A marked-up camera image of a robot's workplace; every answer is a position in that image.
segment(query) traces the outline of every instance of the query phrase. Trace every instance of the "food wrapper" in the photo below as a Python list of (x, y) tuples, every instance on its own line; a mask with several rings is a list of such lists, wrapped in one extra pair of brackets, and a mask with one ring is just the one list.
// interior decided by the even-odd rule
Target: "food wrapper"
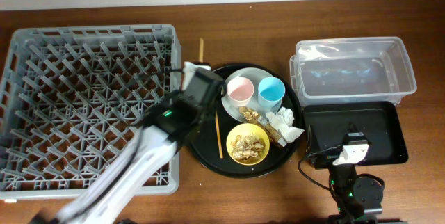
[(270, 125), (267, 118), (261, 116), (255, 110), (245, 106), (240, 106), (239, 112), (249, 123), (261, 127), (267, 133), (270, 143), (272, 143), (275, 147), (283, 148), (287, 144), (281, 134)]

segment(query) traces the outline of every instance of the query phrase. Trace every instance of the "dish rack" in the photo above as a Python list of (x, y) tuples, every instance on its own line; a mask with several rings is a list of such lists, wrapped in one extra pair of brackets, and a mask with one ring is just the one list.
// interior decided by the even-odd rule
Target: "dish rack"
[[(180, 87), (180, 73), (138, 75), (180, 61), (167, 24), (16, 31), (0, 82), (0, 199), (82, 194), (131, 140), (130, 124)], [(137, 194), (178, 186), (179, 153)]]

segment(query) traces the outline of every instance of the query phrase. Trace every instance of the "black tray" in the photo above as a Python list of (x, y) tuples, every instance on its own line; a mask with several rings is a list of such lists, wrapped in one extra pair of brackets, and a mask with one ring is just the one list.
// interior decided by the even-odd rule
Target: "black tray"
[[(303, 117), (308, 131), (308, 152), (341, 144), (351, 122), (372, 143), (366, 159), (358, 165), (397, 164), (408, 160), (396, 107), (391, 102), (307, 106)], [(315, 168), (325, 168), (337, 157), (338, 153), (313, 159), (312, 162)]]
[[(233, 72), (245, 67), (256, 67), (263, 69), (269, 72), (274, 77), (278, 77), (283, 81), (284, 85), (286, 86), (286, 95), (283, 97), (282, 106), (293, 110), (293, 116), (295, 118), (295, 120), (293, 121), (293, 125), (295, 127), (301, 128), (301, 108), (300, 104), (298, 103), (297, 97), (288, 83), (281, 77), (279, 77), (276, 73), (271, 72), (264, 67), (246, 63), (227, 65), (214, 70), (214, 72), (220, 75), (222, 78), (226, 79)], [(235, 126), (241, 124), (241, 122), (233, 119), (224, 110), (221, 100), (218, 100), (218, 102), (216, 103), (216, 108), (218, 109), (221, 145), (224, 158), (220, 159), (219, 156), (218, 140), (216, 138), (216, 127), (214, 120), (205, 122), (201, 126), (200, 134), (197, 139), (192, 141), (189, 145), (191, 152), (196, 156), (196, 158), (204, 166), (216, 173), (235, 178), (251, 178), (262, 176), (279, 168), (284, 162), (287, 161), (287, 159), (293, 154), (293, 152), (295, 152), (296, 148), (298, 147), (299, 139), (295, 140), (293, 143), (287, 144), (286, 147), (282, 150), (279, 150), (271, 145), (267, 157), (257, 165), (243, 166), (241, 164), (238, 164), (227, 153), (226, 139), (227, 135), (229, 135), (229, 132)]]

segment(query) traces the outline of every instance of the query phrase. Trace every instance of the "chopstick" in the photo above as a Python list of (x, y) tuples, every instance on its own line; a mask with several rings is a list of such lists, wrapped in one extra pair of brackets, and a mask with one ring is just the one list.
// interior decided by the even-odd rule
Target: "chopstick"
[(220, 150), (220, 158), (223, 158), (223, 148), (221, 147), (220, 123), (218, 121), (218, 113), (215, 112), (216, 137), (218, 138), (218, 148)]
[[(200, 55), (199, 61), (204, 62), (204, 40), (200, 38)], [(223, 148), (221, 147), (221, 135), (220, 135), (220, 123), (218, 121), (218, 111), (215, 111), (215, 126), (216, 126), (216, 138), (218, 139), (218, 149), (220, 151), (220, 158), (223, 158)]]

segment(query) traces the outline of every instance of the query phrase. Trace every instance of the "white plate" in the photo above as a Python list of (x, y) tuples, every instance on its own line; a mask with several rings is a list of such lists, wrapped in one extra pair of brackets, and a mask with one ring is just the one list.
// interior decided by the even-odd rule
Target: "white plate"
[[(247, 105), (248, 108), (251, 108), (251, 109), (257, 111), (263, 117), (266, 117), (267, 112), (273, 112), (273, 113), (278, 112), (278, 109), (280, 109), (280, 106), (281, 106), (281, 101), (276, 103), (276, 105), (274, 105), (274, 107), (272, 107), (271, 109), (270, 108), (266, 109), (266, 108), (260, 106), (258, 103), (258, 84), (262, 79), (267, 78), (267, 77), (272, 77), (271, 74), (269, 74), (268, 72), (266, 72), (262, 69), (255, 68), (255, 67), (243, 68), (243, 69), (240, 69), (240, 70), (234, 72), (225, 80), (225, 87), (227, 87), (227, 84), (229, 83), (229, 81), (231, 81), (233, 78), (236, 78), (236, 77), (245, 77), (253, 83), (254, 92), (253, 92), (252, 99), (250, 99), (250, 101)], [(247, 120), (244, 118), (244, 116), (241, 113), (239, 113), (239, 110), (237, 107), (232, 106), (230, 104), (228, 97), (229, 97), (229, 95), (226, 94), (221, 99), (222, 105), (224, 106), (224, 109), (226, 110), (226, 112), (233, 119), (238, 120), (239, 122), (246, 123)]]

